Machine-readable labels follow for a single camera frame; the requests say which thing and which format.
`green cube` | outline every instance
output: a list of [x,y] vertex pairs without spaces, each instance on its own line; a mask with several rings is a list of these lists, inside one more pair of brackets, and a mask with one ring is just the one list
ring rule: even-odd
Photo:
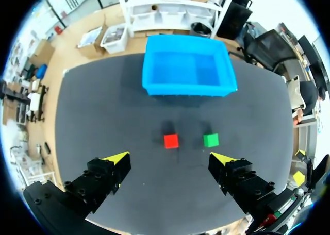
[[219,146],[219,136],[217,133],[212,133],[210,135],[203,135],[204,146],[213,147]]

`red cube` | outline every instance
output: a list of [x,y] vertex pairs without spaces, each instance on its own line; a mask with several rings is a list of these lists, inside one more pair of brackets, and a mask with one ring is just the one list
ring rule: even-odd
[[178,148],[179,137],[177,134],[164,136],[164,145],[166,149]]

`yellow object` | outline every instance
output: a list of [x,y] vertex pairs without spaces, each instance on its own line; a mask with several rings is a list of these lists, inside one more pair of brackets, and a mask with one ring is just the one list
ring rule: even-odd
[[297,184],[298,187],[305,182],[305,178],[306,178],[305,175],[302,174],[300,171],[297,171],[293,175],[293,179],[294,179],[294,181],[295,181],[295,183]]
[[296,156],[299,152],[301,152],[303,155],[306,155],[306,151],[298,150],[298,151],[295,153],[295,156]]
[[211,153],[213,154],[221,163],[223,163],[223,165],[225,165],[228,162],[231,162],[232,160],[238,160],[238,159],[233,159],[231,157],[228,156],[224,156],[222,154],[217,154],[217,153]]
[[129,154],[129,151],[126,151],[126,152],[123,152],[123,153],[120,153],[120,154],[116,154],[116,155],[113,155],[113,156],[109,156],[107,158],[104,158],[103,160],[112,161],[116,165],[126,154]]

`shelf unit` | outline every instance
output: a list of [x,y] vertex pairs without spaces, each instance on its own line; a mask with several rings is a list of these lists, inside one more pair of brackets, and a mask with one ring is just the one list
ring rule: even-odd
[[127,7],[141,6],[141,5],[153,5],[153,4],[180,4],[180,5],[190,5],[197,7],[205,7],[207,9],[212,9],[215,11],[222,11],[222,7],[217,5],[212,1],[208,2],[196,2],[192,0],[181,0],[181,1],[164,1],[164,0],[142,0],[142,1],[132,1],[128,0],[126,2]]
[[225,0],[223,6],[208,1],[204,2],[196,2],[192,0],[181,0],[181,1],[164,1],[164,0],[119,0],[124,18],[125,23],[128,28],[129,35],[133,37],[135,31],[143,31],[143,30],[166,30],[166,29],[177,29],[177,30],[190,30],[190,25],[186,20],[186,17],[181,21],[179,24],[164,24],[160,17],[160,14],[157,13],[155,16],[155,23],[152,25],[147,26],[136,26],[131,19],[131,11],[132,7],[134,6],[141,6],[141,5],[158,5],[158,4],[179,4],[179,5],[190,5],[190,6],[197,6],[197,7],[204,7],[207,9],[212,10],[211,13],[214,14],[214,27],[210,28],[212,30],[211,38],[214,38],[217,34],[217,31],[225,17],[225,14],[229,8],[230,3],[232,0]]

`red object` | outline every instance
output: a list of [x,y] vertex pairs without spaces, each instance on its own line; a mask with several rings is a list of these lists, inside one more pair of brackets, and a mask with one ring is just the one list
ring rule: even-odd
[[179,137],[177,134],[164,136],[164,144],[166,149],[178,148]]
[[61,29],[61,27],[59,27],[58,25],[55,26],[54,30],[57,33],[57,35],[60,35],[63,32],[63,30]]
[[274,214],[268,214],[267,218],[264,219],[264,221],[261,223],[261,226],[263,227],[268,227],[272,224],[274,224],[274,222],[277,220],[277,218],[275,217]]

